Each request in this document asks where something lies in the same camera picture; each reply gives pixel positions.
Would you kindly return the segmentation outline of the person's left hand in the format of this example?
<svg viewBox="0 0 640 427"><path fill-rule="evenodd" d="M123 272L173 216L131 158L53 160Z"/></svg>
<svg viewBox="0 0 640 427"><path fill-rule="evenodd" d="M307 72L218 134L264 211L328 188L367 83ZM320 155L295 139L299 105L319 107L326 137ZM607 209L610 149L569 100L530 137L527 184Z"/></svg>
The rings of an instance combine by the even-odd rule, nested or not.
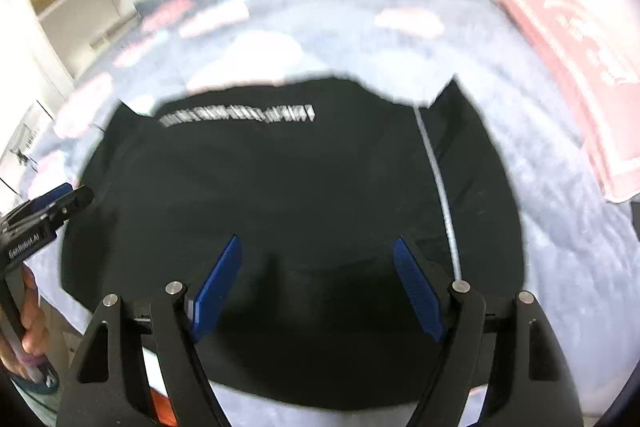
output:
<svg viewBox="0 0 640 427"><path fill-rule="evenodd" d="M41 309L38 287L32 270L23 267L24 303L21 311L21 323L25 329L22 346L28 355L40 357L49 347L50 332L46 324L46 316ZM1 362L12 374L29 379L26 367L18 361L13 349L4 338L1 339Z"/></svg>

